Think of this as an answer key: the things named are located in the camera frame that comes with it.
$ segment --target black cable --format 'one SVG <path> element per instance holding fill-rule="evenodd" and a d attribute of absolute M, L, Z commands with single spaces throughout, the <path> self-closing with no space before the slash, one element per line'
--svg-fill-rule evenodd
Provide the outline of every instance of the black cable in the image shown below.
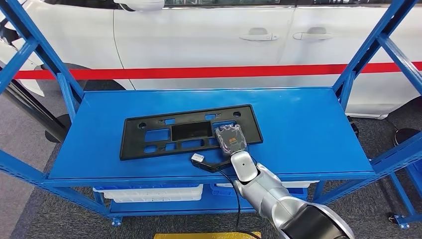
<path fill-rule="evenodd" d="M 254 237 L 256 239 L 261 239 L 259 236 L 255 235 L 255 234 L 253 234 L 251 232 L 239 230 L 239 220 L 240 220 L 240 199 L 239 199 L 239 194 L 237 193 L 236 189 L 234 188 L 233 181 L 227 176 L 227 174 L 225 174 L 221 170 L 219 170 L 219 172 L 230 182 L 230 184 L 233 186 L 234 192 L 236 193 L 236 198 L 237 198 L 237 219 L 236 219 L 235 231 L 238 232 L 238 233 L 248 234 L 251 237 Z"/>

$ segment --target car window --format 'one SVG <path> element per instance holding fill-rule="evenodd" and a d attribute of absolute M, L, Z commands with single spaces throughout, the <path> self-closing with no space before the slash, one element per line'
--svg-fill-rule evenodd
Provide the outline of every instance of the car window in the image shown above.
<path fill-rule="evenodd" d="M 166 0 L 165 5 L 279 5 L 295 0 Z"/>
<path fill-rule="evenodd" d="M 390 4 L 393 0 L 298 0 L 297 5 Z"/>
<path fill-rule="evenodd" d="M 118 4 L 113 0 L 45 0 L 49 4 L 69 5 L 69 6 L 83 6 L 91 8 L 106 8 L 116 9 Z"/>

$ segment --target yellow mat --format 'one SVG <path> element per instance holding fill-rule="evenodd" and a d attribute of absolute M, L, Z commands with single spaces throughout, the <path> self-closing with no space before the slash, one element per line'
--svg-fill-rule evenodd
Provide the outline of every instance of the yellow mat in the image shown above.
<path fill-rule="evenodd" d="M 260 232 L 253 232 L 261 237 Z M 253 239 L 244 233 L 186 233 L 186 234 L 155 234 L 154 239 Z"/>

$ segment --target car door handle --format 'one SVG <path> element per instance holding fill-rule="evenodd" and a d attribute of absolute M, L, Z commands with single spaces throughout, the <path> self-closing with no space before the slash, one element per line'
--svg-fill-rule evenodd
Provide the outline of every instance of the car door handle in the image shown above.
<path fill-rule="evenodd" d="M 296 40 L 327 40 L 332 38 L 331 33 L 327 33 L 325 27 L 314 26 L 307 30 L 307 32 L 296 32 L 293 38 Z"/>
<path fill-rule="evenodd" d="M 268 32 L 267 29 L 263 27 L 254 27 L 251 28 L 247 34 L 241 35 L 239 38 L 249 41 L 274 41 L 277 40 L 279 36 Z"/>

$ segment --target black pole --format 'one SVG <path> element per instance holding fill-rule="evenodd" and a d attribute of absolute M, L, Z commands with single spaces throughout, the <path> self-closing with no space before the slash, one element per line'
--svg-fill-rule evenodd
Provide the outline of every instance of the black pole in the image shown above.
<path fill-rule="evenodd" d="M 59 142 L 65 140 L 66 127 L 16 80 L 10 82 L 3 94 L 14 105 L 40 123 Z"/>

